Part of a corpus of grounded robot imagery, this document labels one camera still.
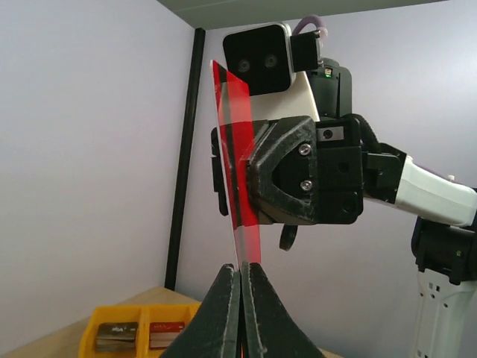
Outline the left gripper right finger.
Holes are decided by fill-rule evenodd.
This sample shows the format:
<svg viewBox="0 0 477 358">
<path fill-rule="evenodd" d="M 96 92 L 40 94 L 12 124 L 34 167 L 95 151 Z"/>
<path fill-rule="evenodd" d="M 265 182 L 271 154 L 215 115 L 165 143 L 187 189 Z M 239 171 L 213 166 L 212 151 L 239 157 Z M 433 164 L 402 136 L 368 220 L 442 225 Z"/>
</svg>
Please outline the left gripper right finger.
<svg viewBox="0 0 477 358">
<path fill-rule="evenodd" d="M 324 357 L 298 327 L 264 269 L 241 267 L 241 343 L 244 357 Z"/>
</svg>

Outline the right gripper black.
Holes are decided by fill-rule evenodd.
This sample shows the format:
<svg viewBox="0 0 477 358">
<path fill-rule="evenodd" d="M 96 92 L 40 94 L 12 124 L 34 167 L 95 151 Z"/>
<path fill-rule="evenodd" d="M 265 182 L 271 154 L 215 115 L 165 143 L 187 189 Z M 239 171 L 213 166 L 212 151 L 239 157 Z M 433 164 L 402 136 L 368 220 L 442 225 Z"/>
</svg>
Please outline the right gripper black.
<svg viewBox="0 0 477 358">
<path fill-rule="evenodd" d="M 247 185 L 258 223 L 352 224 L 357 219 L 363 210 L 363 168 L 355 119 L 316 122 L 292 116 L 255 121 L 253 129 Z M 213 187 L 226 216 L 216 129 L 211 146 Z"/>
</svg>

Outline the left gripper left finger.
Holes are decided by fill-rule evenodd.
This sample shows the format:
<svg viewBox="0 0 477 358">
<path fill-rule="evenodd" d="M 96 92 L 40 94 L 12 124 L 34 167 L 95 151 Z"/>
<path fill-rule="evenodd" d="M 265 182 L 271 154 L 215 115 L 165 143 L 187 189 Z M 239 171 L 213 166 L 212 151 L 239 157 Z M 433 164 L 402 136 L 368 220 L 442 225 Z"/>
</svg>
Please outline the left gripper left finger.
<svg viewBox="0 0 477 358">
<path fill-rule="evenodd" d="M 240 274 L 232 264 L 225 264 L 220 268 L 192 320 L 162 356 L 240 357 L 240 301 Z"/>
</svg>

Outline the red credit card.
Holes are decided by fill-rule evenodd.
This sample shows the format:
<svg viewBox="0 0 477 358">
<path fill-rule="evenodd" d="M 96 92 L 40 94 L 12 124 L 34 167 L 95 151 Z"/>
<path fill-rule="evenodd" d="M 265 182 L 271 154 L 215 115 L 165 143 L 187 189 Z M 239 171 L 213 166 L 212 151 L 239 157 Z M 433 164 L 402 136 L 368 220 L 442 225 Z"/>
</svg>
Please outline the red credit card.
<svg viewBox="0 0 477 358">
<path fill-rule="evenodd" d="M 210 62 L 221 177 L 238 269 L 243 263 L 261 261 L 259 220 L 248 193 L 247 161 L 254 149 L 254 129 L 248 85 L 224 68 Z"/>
</svg>

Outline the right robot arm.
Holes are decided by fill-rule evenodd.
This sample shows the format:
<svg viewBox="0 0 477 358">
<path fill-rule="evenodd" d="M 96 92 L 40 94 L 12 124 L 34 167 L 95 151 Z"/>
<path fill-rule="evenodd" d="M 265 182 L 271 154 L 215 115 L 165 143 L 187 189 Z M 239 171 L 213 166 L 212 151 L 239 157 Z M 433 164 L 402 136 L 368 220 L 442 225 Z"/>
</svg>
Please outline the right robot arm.
<svg viewBox="0 0 477 358">
<path fill-rule="evenodd" d="M 476 191 L 416 165 L 378 141 L 352 111 L 351 76 L 326 59 L 300 73 L 312 95 L 306 114 L 294 98 L 275 98 L 253 120 L 247 82 L 211 64 L 218 127 L 213 142 L 221 212 L 230 215 L 242 285 L 261 260 L 259 228 L 281 224 L 279 245 L 291 248 L 301 225 L 352 224 L 366 199 L 417 217 L 411 250 L 419 306 L 411 355 L 455 357 L 476 292 Z"/>
</svg>

